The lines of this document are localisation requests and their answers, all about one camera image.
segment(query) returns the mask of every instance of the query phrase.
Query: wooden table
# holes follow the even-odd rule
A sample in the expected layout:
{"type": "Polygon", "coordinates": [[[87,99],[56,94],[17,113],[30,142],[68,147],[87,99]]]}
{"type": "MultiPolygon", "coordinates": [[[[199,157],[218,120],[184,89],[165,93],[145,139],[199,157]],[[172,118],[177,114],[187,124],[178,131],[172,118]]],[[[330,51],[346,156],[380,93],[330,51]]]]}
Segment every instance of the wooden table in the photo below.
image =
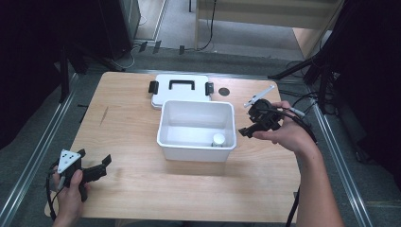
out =
{"type": "MultiPolygon", "coordinates": [[[[279,145],[239,134],[226,163],[168,161],[156,143],[161,111],[148,93],[155,75],[105,73],[71,150],[85,148],[82,166],[108,154],[108,175],[91,183],[86,218],[286,222],[298,189],[295,156],[279,145]]],[[[236,128],[252,122],[243,103],[272,81],[210,78],[212,100],[235,106],[236,128]],[[226,87],[228,96],[218,89],[226,87]]],[[[265,96],[279,101],[277,89],[265,96]]]]}

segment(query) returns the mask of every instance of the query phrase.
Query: black handle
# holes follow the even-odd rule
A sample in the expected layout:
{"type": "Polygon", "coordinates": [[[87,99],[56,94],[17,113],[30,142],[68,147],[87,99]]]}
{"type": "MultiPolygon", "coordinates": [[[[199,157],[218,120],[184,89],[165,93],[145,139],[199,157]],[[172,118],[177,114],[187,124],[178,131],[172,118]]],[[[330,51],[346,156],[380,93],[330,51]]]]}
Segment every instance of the black handle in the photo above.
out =
{"type": "Polygon", "coordinates": [[[168,84],[168,89],[169,90],[171,90],[173,88],[173,84],[174,83],[190,84],[191,85],[191,90],[195,90],[195,81],[194,80],[177,80],[177,79],[173,79],[168,84]]]}
{"type": "Polygon", "coordinates": [[[81,200],[81,201],[86,201],[86,200],[88,200],[88,194],[86,193],[86,188],[85,188],[85,186],[83,185],[83,183],[80,183],[80,184],[79,184],[78,189],[79,189],[79,193],[80,193],[80,200],[81,200]]]}

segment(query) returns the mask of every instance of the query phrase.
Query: person's right hand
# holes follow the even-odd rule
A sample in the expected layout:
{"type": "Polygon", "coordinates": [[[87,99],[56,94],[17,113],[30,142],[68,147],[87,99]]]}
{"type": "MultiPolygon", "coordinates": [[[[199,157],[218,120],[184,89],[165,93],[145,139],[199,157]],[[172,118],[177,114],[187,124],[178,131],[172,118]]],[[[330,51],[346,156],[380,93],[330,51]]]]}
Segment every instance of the person's right hand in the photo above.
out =
{"type": "MultiPolygon", "coordinates": [[[[287,101],[271,103],[277,108],[288,109],[291,106],[287,101]]],[[[285,111],[287,114],[294,115],[291,111],[285,111]]],[[[315,146],[309,134],[291,118],[285,116],[283,125],[277,131],[255,131],[253,137],[261,140],[271,140],[273,144],[280,144],[286,149],[295,153],[301,150],[308,150],[310,146],[315,146]]]]}

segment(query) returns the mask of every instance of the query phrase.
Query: white plastic bin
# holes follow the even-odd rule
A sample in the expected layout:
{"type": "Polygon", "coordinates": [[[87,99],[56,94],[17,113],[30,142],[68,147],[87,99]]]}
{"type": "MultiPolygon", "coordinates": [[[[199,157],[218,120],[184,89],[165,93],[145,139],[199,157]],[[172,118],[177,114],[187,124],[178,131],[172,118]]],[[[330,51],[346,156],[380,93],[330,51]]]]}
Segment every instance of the white plastic bin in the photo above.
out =
{"type": "Polygon", "coordinates": [[[167,160],[225,162],[236,146],[234,116],[228,102],[168,100],[162,108],[157,143],[167,160]],[[214,137],[221,139],[221,135],[224,142],[213,147],[214,137]]]}

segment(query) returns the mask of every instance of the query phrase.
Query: person's left hand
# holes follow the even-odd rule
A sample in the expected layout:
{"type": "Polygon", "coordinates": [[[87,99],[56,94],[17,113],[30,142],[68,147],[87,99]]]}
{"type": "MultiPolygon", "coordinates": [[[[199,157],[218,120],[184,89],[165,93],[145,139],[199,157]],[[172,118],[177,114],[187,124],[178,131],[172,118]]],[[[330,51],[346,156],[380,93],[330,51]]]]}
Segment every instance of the person's left hand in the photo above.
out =
{"type": "MultiPolygon", "coordinates": [[[[57,187],[60,182],[60,175],[53,174],[53,181],[57,187]]],[[[71,178],[70,187],[65,187],[57,196],[59,202],[59,213],[53,226],[74,226],[83,212],[83,202],[81,201],[78,186],[82,181],[82,170],[78,169],[71,178]]]]}

